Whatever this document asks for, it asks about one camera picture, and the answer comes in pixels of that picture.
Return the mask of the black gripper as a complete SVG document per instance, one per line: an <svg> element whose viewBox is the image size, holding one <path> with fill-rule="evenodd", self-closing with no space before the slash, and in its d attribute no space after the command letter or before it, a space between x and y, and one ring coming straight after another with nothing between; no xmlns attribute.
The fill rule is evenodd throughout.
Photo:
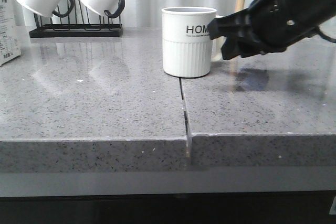
<svg viewBox="0 0 336 224"><path fill-rule="evenodd" d="M335 42L320 25L335 16L335 0L256 0L248 11L214 18L207 26L211 40L224 37L222 59L282 52L314 35ZM252 32L257 39L245 36Z"/></svg>

